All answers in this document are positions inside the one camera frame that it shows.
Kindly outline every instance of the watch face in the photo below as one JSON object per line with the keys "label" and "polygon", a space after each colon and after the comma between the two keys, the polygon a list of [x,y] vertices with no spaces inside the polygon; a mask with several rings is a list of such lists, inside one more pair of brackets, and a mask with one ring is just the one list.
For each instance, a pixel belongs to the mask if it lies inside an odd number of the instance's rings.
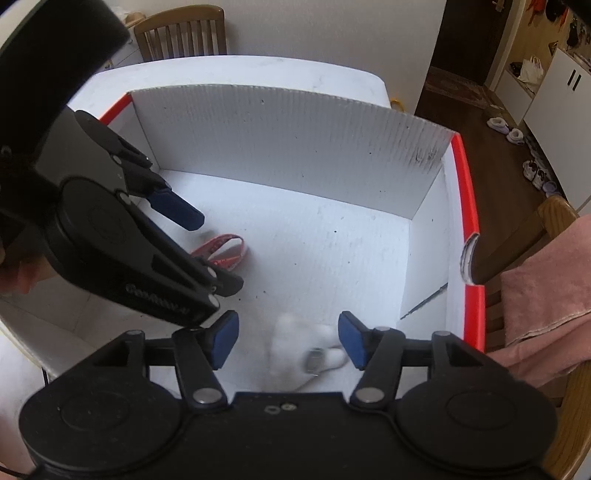
{"label": "watch face", "polygon": [[324,367],[326,353],[323,348],[311,348],[304,358],[304,372],[318,375]]}

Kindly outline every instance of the dark doorframe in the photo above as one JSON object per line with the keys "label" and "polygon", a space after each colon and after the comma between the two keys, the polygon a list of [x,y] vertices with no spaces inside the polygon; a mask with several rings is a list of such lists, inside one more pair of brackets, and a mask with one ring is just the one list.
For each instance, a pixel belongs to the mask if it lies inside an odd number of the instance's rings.
{"label": "dark doorframe", "polygon": [[447,0],[431,65],[484,84],[512,2],[498,12],[493,0]]}

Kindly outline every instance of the pink towel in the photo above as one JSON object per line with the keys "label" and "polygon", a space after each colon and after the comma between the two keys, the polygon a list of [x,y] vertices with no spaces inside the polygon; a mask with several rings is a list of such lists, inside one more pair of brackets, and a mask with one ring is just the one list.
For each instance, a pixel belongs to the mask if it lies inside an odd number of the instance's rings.
{"label": "pink towel", "polygon": [[591,359],[591,215],[501,274],[506,347],[490,357],[540,387]]}

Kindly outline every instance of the rug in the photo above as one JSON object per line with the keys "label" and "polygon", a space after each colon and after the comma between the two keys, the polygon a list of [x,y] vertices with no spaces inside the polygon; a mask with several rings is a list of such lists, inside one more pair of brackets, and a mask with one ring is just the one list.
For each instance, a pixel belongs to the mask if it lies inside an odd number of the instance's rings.
{"label": "rug", "polygon": [[437,67],[429,67],[425,89],[482,109],[491,103],[484,87]]}

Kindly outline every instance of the sneaker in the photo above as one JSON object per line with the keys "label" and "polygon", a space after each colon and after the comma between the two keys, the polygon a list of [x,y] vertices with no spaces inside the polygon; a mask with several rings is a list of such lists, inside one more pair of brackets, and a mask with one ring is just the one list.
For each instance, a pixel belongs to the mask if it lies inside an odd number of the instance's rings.
{"label": "sneaker", "polygon": [[540,190],[542,188],[542,185],[544,183],[546,183],[547,179],[548,179],[548,177],[547,177],[545,171],[542,170],[541,168],[539,168],[538,171],[535,172],[535,176],[534,176],[532,183],[534,184],[534,187],[536,189]]}
{"label": "sneaker", "polygon": [[539,169],[538,164],[533,160],[523,162],[523,176],[529,181],[534,179],[535,174]]}

